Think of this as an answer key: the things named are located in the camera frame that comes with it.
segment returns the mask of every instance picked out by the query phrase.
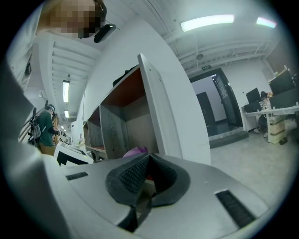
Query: doorway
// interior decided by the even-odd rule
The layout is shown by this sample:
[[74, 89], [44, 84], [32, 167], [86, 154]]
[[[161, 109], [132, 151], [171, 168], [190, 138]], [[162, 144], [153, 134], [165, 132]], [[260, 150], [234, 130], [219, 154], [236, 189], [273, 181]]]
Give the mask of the doorway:
[[209, 137], [241, 130], [239, 106], [222, 69], [192, 77], [190, 82], [199, 100]]

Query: desk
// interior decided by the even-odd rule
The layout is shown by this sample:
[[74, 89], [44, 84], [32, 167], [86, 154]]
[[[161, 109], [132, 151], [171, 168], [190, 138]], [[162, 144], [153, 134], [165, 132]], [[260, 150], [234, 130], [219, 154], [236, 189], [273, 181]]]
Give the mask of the desk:
[[[251, 112], [251, 113], [243, 113], [244, 116], [244, 123], [245, 123], [245, 130], [248, 131], [247, 128], [247, 117], [255, 117], [264, 114], [267, 118], [267, 126], [268, 129], [270, 129], [270, 121], [269, 121], [269, 114], [271, 115], [288, 115], [288, 114], [294, 114], [295, 112], [299, 111], [299, 105], [288, 107], [288, 108], [282, 108], [282, 109], [267, 109], [262, 110], [258, 112]], [[271, 134], [268, 133], [268, 143], [271, 140]]]

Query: fluorescent light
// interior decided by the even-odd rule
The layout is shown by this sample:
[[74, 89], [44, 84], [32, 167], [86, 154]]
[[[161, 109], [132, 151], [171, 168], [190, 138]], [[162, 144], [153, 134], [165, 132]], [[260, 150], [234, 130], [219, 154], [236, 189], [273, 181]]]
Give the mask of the fluorescent light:
[[62, 82], [62, 96], [64, 98], [64, 102], [69, 102], [69, 81]]
[[69, 117], [69, 111], [68, 110], [65, 110], [64, 114], [65, 114], [65, 117], [67, 117], [67, 118]]
[[190, 21], [185, 21], [181, 23], [182, 30], [184, 32], [200, 28], [204, 26], [220, 24], [220, 23], [233, 23], [235, 19], [234, 15], [227, 14], [227, 15], [214, 15], [208, 17], [200, 17]]
[[259, 17], [257, 19], [256, 23], [259, 24], [259, 25], [264, 25], [264, 26], [270, 27], [270, 28], [275, 28], [276, 27], [276, 22], [264, 19], [262, 17]]

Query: vent slot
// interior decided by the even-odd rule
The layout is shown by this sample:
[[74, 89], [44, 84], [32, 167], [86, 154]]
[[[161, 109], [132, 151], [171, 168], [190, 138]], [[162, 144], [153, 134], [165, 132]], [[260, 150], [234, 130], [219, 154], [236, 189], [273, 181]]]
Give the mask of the vent slot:
[[247, 226], [256, 219], [229, 190], [215, 193], [215, 195], [240, 228]]
[[67, 175], [66, 179], [68, 181], [70, 181], [70, 180], [78, 179], [78, 178], [85, 177], [85, 176], [88, 176], [88, 174], [86, 172], [81, 172], [81, 173], [77, 173], [77, 174]]

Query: green shirt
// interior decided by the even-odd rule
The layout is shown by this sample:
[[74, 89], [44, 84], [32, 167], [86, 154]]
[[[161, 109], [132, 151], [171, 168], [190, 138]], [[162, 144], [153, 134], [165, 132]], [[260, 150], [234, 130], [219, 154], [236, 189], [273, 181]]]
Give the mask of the green shirt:
[[43, 143], [43, 145], [54, 146], [52, 134], [48, 132], [48, 129], [53, 127], [52, 115], [49, 111], [44, 111], [39, 116], [39, 127], [41, 129], [40, 141]]

